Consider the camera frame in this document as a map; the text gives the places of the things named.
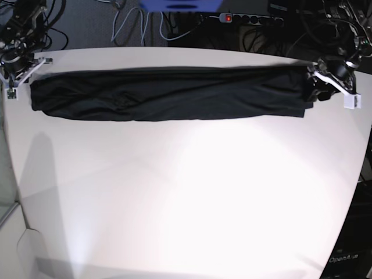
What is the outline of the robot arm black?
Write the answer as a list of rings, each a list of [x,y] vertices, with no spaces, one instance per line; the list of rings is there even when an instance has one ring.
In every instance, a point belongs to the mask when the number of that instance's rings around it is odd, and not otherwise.
[[[8,99],[17,99],[17,89],[43,65],[53,62],[52,58],[36,58],[37,51],[48,50],[52,45],[49,30],[62,17],[66,1],[52,19],[55,7],[47,1],[13,1],[5,5],[12,15],[1,27],[1,84]]]
[[[319,48],[320,56],[307,68],[312,82],[308,99],[329,100],[344,96],[344,107],[359,109],[362,97],[357,93],[355,73],[362,59],[371,57],[371,24],[364,6],[353,1],[300,1],[299,20],[305,35]]]

